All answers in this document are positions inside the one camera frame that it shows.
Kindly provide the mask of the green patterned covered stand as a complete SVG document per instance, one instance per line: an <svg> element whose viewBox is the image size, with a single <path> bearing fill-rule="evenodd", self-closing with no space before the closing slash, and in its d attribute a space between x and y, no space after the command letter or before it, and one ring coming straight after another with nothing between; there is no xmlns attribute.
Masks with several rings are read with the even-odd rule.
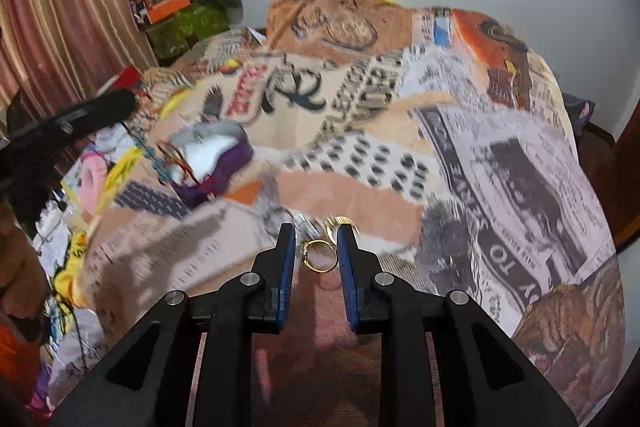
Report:
<svg viewBox="0 0 640 427"><path fill-rule="evenodd" d="M218 4L193 3L145 27L157 60L172 60L200 41L229 29L228 13Z"/></svg>

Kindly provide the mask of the striped red curtain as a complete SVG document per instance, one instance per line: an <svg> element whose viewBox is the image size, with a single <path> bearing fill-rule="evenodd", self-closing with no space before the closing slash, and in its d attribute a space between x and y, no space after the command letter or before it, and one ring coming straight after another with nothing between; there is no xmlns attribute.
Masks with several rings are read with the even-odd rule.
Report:
<svg viewBox="0 0 640 427"><path fill-rule="evenodd" d="M156 60L129 0L1 0L1 107L41 116L90 98L125 67Z"/></svg>

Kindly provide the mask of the newspaper print patchwork blanket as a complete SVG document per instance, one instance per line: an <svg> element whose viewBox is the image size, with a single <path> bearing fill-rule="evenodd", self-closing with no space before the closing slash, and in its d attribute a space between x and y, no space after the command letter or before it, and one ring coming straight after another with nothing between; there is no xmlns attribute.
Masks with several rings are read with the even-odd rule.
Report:
<svg viewBox="0 0 640 427"><path fill-rule="evenodd" d="M143 139L134 203L98 247L94 306L117 340L171 289L246 270L296 230L288 324L252 349L259 426L372 426L381 343L349 328L334 251L351 225L418 291L464 291L588 421L625 343L612 236L579 165L547 63L482 13L376 0L276 0L267 42L199 79ZM201 122L240 124L254 154L196 208L157 147Z"/></svg>

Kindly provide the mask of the orange cloth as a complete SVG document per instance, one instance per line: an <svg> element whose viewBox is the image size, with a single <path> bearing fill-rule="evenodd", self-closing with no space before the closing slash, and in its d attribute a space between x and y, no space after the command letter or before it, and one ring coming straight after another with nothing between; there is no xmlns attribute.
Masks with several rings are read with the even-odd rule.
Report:
<svg viewBox="0 0 640 427"><path fill-rule="evenodd" d="M1 325L1 376L21 403L28 404L34 394L39 373L39 346L16 339L9 326Z"/></svg>

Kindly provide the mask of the scattered paper booklets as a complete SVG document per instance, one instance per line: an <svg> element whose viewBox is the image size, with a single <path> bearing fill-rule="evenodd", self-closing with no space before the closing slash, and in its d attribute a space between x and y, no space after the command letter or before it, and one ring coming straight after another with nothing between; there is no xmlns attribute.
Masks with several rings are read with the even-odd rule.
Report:
<svg viewBox="0 0 640 427"><path fill-rule="evenodd" d="M49 384L58 389L77 384L107 348L98 314L82 301L77 287L88 231L88 225L75 221L79 217L78 198L64 185L41 211L32 240L48 283L43 349L50 359Z"/></svg>

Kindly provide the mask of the pink plush item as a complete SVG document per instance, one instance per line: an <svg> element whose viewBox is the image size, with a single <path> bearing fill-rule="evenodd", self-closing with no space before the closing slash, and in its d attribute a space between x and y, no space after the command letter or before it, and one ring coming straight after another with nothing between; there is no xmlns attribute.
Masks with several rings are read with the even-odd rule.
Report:
<svg viewBox="0 0 640 427"><path fill-rule="evenodd" d="M107 165L100 154L90 152L81 158L78 199L83 210L96 212L106 174Z"/></svg>

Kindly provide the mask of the orange shoe box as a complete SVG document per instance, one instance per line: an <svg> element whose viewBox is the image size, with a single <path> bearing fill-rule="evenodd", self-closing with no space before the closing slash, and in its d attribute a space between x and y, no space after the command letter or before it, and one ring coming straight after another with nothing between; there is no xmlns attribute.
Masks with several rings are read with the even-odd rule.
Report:
<svg viewBox="0 0 640 427"><path fill-rule="evenodd" d="M146 16L151 24L155 24L190 4L191 0L162 0L161 2L149 4L146 8Z"/></svg>

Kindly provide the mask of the brown wooden door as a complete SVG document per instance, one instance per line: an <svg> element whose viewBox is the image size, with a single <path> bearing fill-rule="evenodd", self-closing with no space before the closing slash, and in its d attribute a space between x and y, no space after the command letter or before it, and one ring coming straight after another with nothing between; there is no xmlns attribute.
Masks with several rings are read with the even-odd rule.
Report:
<svg viewBox="0 0 640 427"><path fill-rule="evenodd" d="M621 254L639 238L639 105L618 139L588 121L577 147Z"/></svg>

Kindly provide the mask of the purple heart-shaped jewelry tin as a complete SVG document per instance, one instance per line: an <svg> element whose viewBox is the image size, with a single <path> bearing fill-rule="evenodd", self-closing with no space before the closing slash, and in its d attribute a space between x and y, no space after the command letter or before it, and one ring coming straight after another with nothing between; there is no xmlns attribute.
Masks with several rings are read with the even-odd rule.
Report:
<svg viewBox="0 0 640 427"><path fill-rule="evenodd" d="M244 128L232 120L183 128L157 147L166 158L171 187L189 208L228 190L232 176L252 160Z"/></svg>

